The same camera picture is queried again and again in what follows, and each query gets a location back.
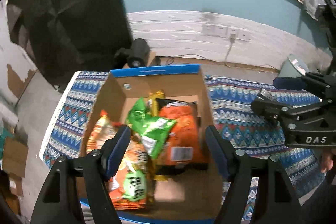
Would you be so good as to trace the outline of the blue cardboard box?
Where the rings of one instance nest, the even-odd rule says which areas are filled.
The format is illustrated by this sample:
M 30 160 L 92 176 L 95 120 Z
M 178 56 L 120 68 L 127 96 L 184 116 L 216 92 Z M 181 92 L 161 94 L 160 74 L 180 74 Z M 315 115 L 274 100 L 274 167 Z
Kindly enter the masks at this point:
M 118 217 L 139 222 L 212 222 L 222 181 L 205 137 L 213 123 L 198 64 L 116 69 L 97 93 L 80 155 L 129 132 L 107 163 L 107 197 Z

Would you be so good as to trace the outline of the black cylindrical speaker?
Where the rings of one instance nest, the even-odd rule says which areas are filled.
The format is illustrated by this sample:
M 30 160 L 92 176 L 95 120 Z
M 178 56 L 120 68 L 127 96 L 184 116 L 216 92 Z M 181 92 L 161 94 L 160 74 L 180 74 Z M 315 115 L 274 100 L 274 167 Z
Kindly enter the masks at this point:
M 129 49 L 120 48 L 115 56 L 116 64 L 123 67 L 125 64 L 130 68 L 145 67 L 149 60 L 150 47 L 146 40 L 135 39 Z

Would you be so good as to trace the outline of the light blue waste bin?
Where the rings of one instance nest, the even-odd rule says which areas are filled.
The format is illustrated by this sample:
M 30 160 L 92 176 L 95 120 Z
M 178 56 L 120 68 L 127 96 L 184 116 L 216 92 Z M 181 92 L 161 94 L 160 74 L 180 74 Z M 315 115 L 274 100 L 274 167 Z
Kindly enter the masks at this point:
M 307 65 L 302 59 L 291 53 L 284 61 L 278 77 L 299 77 L 310 72 Z

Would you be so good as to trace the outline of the white wall socket row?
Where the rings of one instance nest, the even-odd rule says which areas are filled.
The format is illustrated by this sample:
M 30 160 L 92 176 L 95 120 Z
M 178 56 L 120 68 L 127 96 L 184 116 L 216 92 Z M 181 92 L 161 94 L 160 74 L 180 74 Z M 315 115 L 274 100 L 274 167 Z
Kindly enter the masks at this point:
M 211 23 L 205 23 L 202 25 L 202 34 L 228 39 L 238 39 L 242 41 L 248 41 L 251 38 L 251 33 L 245 29 Z

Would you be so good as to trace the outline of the patterned blue tablecloth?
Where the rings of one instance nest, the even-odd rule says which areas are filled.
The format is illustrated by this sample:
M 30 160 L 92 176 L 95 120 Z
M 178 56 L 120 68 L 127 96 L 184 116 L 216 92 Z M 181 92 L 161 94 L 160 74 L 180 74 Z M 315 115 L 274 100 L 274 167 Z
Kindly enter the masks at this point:
M 207 89 L 208 98 L 200 105 L 211 112 L 221 136 L 248 155 L 266 158 L 277 156 L 282 162 L 302 206 L 303 223 L 320 223 L 319 212 L 327 206 L 325 175 L 319 170 L 318 154 L 307 148 L 288 148 L 281 129 L 272 129 L 251 110 L 251 102 L 261 90 L 274 95 L 279 102 L 293 107 L 318 101 L 308 92 L 277 90 L 271 84 L 204 75 L 198 65 L 173 65 L 116 69 L 110 72 L 76 72 L 66 87 L 50 120 L 39 152 L 40 159 L 52 166 L 56 158 L 76 158 L 84 147 L 84 132 L 89 119 L 95 117 L 100 90 L 121 80 L 121 103 L 134 101 L 155 92 L 149 80 L 157 78 L 159 88 L 177 97 L 198 98 Z

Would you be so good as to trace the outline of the gold snack bar left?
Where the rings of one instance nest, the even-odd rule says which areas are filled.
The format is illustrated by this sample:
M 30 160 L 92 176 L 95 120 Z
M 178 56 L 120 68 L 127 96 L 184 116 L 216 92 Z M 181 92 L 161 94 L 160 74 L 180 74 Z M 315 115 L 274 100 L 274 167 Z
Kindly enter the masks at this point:
M 147 106 L 152 116 L 156 117 L 159 112 L 157 99 L 164 99 L 164 98 L 165 98 L 165 93 L 163 90 L 159 90 L 153 94 L 150 94 L 150 96 L 148 96 Z

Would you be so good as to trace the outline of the orange octopus snack bag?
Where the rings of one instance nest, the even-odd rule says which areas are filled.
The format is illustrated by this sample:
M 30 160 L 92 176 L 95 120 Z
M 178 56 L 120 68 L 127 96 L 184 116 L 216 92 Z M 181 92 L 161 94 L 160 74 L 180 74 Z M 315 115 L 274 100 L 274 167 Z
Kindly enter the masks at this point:
M 156 163 L 163 166 L 207 164 L 206 153 L 199 141 L 199 119 L 197 105 L 172 99 L 157 99 L 159 112 L 163 118 L 176 120 L 171 129 L 162 152 Z

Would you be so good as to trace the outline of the orange green noodle snack bag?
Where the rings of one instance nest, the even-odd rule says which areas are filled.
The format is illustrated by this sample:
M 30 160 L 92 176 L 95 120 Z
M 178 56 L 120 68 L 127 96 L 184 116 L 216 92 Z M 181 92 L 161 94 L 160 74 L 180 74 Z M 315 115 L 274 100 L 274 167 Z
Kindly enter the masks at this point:
M 105 110 L 100 113 L 86 145 L 86 153 L 100 149 L 112 139 L 122 124 L 108 118 Z M 116 175 L 109 179 L 107 189 L 117 210 L 138 210 L 147 207 L 148 154 L 143 144 L 134 137 L 125 151 Z

